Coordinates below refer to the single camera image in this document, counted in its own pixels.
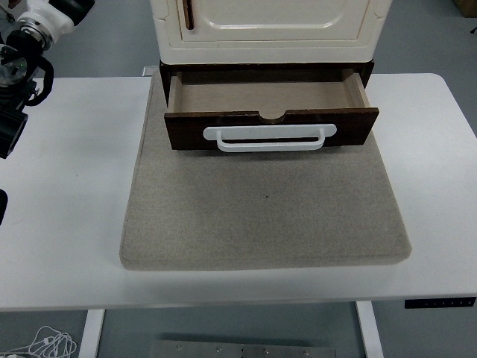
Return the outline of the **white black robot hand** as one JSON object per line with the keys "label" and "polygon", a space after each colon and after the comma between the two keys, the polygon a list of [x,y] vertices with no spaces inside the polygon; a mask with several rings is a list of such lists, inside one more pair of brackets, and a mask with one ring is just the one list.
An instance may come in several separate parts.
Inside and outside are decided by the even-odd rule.
{"label": "white black robot hand", "polygon": [[18,23],[57,40],[73,32],[94,5],[93,0],[27,1],[27,10],[19,16]]}

